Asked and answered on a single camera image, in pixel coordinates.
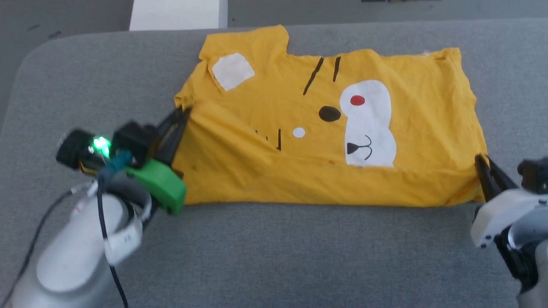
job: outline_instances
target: white patch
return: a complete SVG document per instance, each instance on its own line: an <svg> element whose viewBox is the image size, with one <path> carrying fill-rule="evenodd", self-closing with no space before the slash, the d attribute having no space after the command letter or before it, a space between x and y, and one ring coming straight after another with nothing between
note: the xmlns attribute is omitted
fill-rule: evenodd
<svg viewBox="0 0 548 308"><path fill-rule="evenodd" d="M225 91L231 90L255 76L253 68L240 53L219 58L219 61L213 65L212 71L215 79Z"/></svg>
<svg viewBox="0 0 548 308"><path fill-rule="evenodd" d="M339 103L348 117L346 163L393 167L396 141L389 129L392 103L386 86L377 80L355 83L342 91Z"/></svg>
<svg viewBox="0 0 548 308"><path fill-rule="evenodd" d="M293 135L295 136L295 138L302 138L305 136L305 134L305 129L302 127L297 127L293 130Z"/></svg>

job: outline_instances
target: black eye print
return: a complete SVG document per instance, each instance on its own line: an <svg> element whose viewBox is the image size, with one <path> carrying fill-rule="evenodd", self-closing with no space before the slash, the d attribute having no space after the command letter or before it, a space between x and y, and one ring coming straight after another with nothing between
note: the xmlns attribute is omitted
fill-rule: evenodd
<svg viewBox="0 0 548 308"><path fill-rule="evenodd" d="M337 121L340 117L341 112L335 107L323 106L319 110L319 118L326 122Z"/></svg>

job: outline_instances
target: green block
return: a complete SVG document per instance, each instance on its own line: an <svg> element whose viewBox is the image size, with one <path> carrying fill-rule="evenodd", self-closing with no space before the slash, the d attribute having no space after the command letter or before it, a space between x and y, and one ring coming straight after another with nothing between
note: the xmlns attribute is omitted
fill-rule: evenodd
<svg viewBox="0 0 548 308"><path fill-rule="evenodd" d="M169 214L179 215L185 204L186 185L170 166L155 159L146 162L141 169L126 168Z"/></svg>

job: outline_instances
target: yellow fabric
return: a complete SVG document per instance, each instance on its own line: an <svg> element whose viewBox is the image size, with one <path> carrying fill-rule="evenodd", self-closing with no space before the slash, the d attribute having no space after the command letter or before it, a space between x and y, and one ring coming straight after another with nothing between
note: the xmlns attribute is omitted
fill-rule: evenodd
<svg viewBox="0 0 548 308"><path fill-rule="evenodd" d="M322 58L288 54L288 41L282 26L207 37L175 96L193 108L172 165L187 204L482 199L474 157L487 147L458 48Z"/></svg>

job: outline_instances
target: gray table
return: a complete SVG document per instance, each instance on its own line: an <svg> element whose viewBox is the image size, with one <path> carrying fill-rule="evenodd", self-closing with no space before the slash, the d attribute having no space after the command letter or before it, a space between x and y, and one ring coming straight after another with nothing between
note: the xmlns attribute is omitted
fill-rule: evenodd
<svg viewBox="0 0 548 308"><path fill-rule="evenodd" d="M460 47L490 153L517 180L522 158L548 154L547 28L534 19L292 26L289 52ZM46 206L84 181L55 163L59 138L74 126L110 135L122 119L158 122L209 32L76 36L26 58L0 135L0 296ZM47 223L38 250L70 208ZM132 307L513 307L519 284L496 249L472 245L473 209L186 208L157 215L118 273ZM121 306L115 289L106 306Z"/></svg>

